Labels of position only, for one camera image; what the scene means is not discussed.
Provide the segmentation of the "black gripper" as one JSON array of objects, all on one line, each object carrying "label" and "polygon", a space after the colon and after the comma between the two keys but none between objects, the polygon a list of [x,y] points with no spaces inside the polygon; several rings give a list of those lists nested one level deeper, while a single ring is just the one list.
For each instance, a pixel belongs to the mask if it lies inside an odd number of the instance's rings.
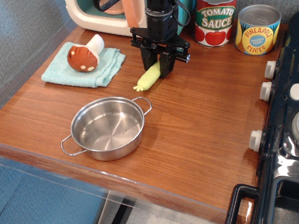
[{"label": "black gripper", "polygon": [[190,44],[178,33],[178,26],[186,26],[178,20],[178,7],[178,3],[170,5],[162,12],[146,8],[147,27],[130,29],[132,46],[140,49],[145,71],[156,63],[160,55],[161,78],[173,70],[175,60],[186,63],[190,60]]}]

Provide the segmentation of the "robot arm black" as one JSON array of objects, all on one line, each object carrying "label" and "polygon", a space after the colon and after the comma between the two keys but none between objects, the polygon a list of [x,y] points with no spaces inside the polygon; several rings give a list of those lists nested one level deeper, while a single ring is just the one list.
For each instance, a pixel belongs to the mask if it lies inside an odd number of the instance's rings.
[{"label": "robot arm black", "polygon": [[144,69],[160,64],[160,77],[166,77],[176,60],[188,62],[190,43],[179,36],[178,27],[186,26],[178,20],[178,9],[185,8],[179,0],[146,0],[146,28],[131,28],[132,46],[141,51]]}]

